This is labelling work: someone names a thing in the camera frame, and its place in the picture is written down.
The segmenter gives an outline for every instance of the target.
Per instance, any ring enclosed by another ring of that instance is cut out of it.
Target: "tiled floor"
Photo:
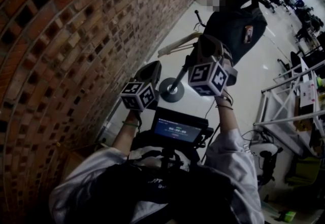
[[[198,21],[194,14],[195,10],[199,10],[204,22],[207,22],[212,14],[207,11],[206,7],[202,7],[197,3],[192,4],[161,43],[159,49],[193,32],[194,25]],[[290,52],[297,52],[294,34],[300,29],[301,24],[295,14],[292,13],[289,15],[283,7],[277,7],[275,14],[272,14],[264,6],[261,6],[261,10],[268,22],[268,27],[259,42],[236,65],[235,68],[239,72],[237,83],[235,86],[229,88],[229,93],[234,99],[234,111],[241,133],[245,133],[253,128],[252,124],[257,116],[261,90],[273,85],[273,78],[281,72],[281,66],[277,62],[277,59],[288,62],[287,57],[290,57]],[[159,59],[162,64],[160,81],[168,77],[176,77],[181,66],[184,64],[187,54],[190,54],[190,50],[161,57]],[[154,60],[157,60],[156,53],[149,62]],[[189,115],[205,117],[213,98],[200,97],[194,92],[187,84],[187,75],[183,78],[182,83],[185,87],[184,97],[176,103],[167,103],[160,99],[159,106]],[[112,117],[108,124],[108,131],[113,134],[113,137],[121,128],[122,121],[125,119],[127,113],[128,111],[121,104]],[[143,121],[142,130],[150,129],[154,111],[145,110],[141,114],[141,117]],[[217,109],[213,107],[207,118],[210,126],[216,128],[219,124]],[[200,156],[203,156],[205,150],[199,149],[198,152]],[[276,179],[278,177],[280,181],[276,185],[283,184],[283,176],[287,170],[291,156],[291,153],[286,152],[279,154],[278,161],[281,161],[281,164],[278,164],[276,167],[274,176]]]

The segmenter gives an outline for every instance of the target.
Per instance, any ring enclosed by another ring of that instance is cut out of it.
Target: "white metal rack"
[[[294,125],[294,121],[312,118],[316,127],[319,129],[320,135],[325,139],[320,115],[325,114],[325,110],[321,110],[317,95],[317,81],[315,69],[325,65],[325,60],[317,65],[308,68],[301,59],[301,64],[289,72],[294,75],[291,78],[282,80],[281,82],[262,90],[262,109],[257,118],[255,126],[262,126],[273,133],[283,144],[289,147],[294,153],[302,155],[306,147],[312,155],[317,156],[317,153],[310,147],[311,131],[299,131]],[[294,73],[297,68],[302,68],[301,73]],[[286,72],[279,77],[274,78],[274,81],[283,79]],[[311,80],[314,83],[314,100],[313,112],[294,116],[296,96],[300,95],[300,84]]]

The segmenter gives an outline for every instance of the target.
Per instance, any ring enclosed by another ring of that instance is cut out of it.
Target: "handheld device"
[[[182,148],[204,147],[213,129],[209,121],[173,110],[158,107],[151,126],[153,138],[164,142],[164,147]]]

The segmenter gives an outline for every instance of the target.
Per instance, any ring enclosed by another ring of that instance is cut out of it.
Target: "person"
[[[52,191],[54,221],[264,223],[254,159],[224,96],[215,98],[220,134],[207,148],[204,165],[188,151],[175,150],[179,164],[162,170],[163,147],[134,147],[139,139],[154,140],[150,131],[134,138],[138,120],[130,111],[112,147],[95,152]]]
[[[304,11],[301,12],[299,19],[302,22],[301,29],[297,32],[295,35],[297,41],[299,42],[302,38],[305,38],[306,41],[311,41],[311,37],[309,35],[309,32],[312,31],[313,25],[316,26],[317,21],[314,19],[314,15],[310,14],[310,11],[312,11],[312,8],[306,8]]]

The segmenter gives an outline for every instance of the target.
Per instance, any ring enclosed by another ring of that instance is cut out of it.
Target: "monitor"
[[[158,118],[154,128],[154,133],[160,136],[193,143],[201,130],[202,129],[198,127]]]

